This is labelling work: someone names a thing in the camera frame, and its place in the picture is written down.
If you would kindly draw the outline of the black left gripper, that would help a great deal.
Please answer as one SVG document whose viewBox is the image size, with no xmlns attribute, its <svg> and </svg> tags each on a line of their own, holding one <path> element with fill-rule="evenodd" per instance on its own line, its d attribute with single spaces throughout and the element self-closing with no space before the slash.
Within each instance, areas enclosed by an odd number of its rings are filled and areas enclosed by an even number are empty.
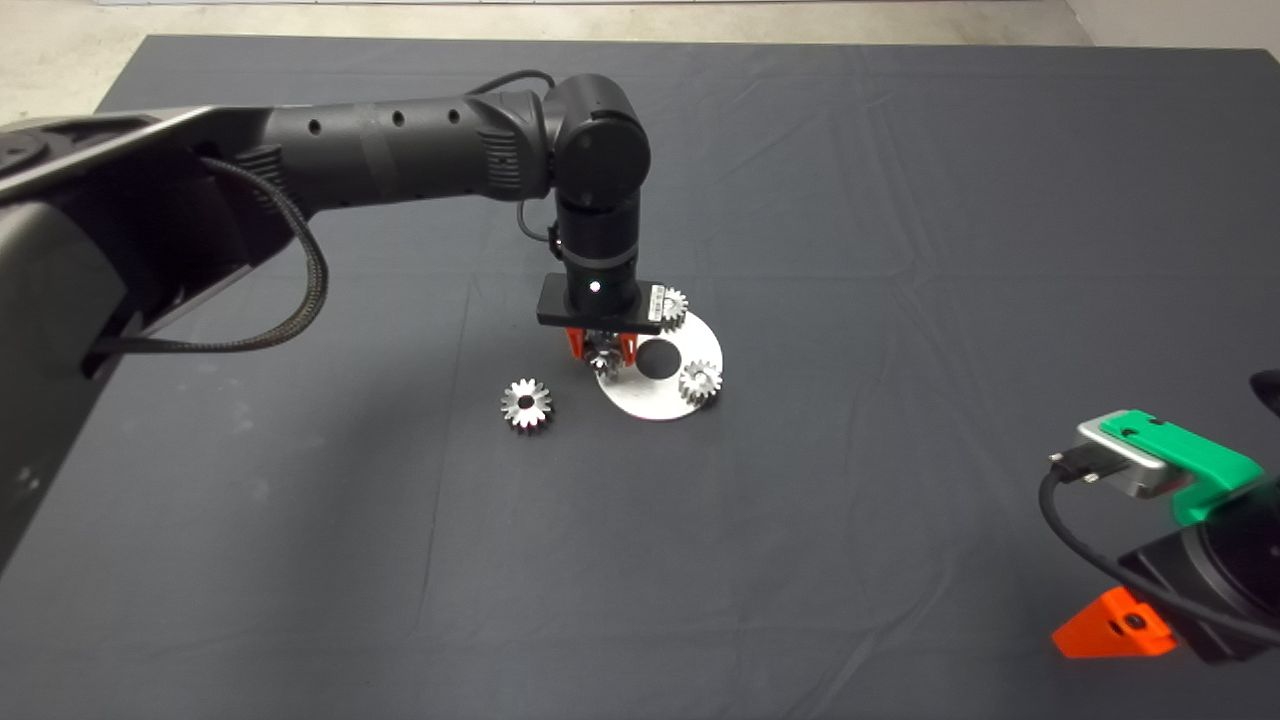
<svg viewBox="0 0 1280 720">
<path fill-rule="evenodd" d="M 538 301 L 538 322 L 543 325 L 566 328 L 566 338 L 575 359 L 585 359 L 588 332 L 620 333 L 620 356 L 623 365 L 636 363 L 640 336 L 663 331 L 662 295 L 666 287 L 637 282 L 635 292 L 618 309 L 603 310 L 590 306 L 602 302 L 603 293 L 582 290 L 581 302 L 573 304 L 576 286 L 568 275 L 545 275 Z"/>
</svg>

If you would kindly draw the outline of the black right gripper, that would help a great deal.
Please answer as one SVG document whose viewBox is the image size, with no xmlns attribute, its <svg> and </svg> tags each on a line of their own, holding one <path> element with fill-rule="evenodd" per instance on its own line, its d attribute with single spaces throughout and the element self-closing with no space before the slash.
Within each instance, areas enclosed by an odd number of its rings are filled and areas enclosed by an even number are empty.
<svg viewBox="0 0 1280 720">
<path fill-rule="evenodd" d="M 1275 521 L 1188 527 L 1123 555 L 1120 564 L 1183 600 L 1277 629 Z M 1270 650 L 1162 601 L 1140 598 L 1125 587 L 1103 592 L 1051 634 L 1053 646 L 1066 659 L 1158 657 L 1178 648 L 1174 629 L 1207 664 L 1244 662 Z"/>
</svg>

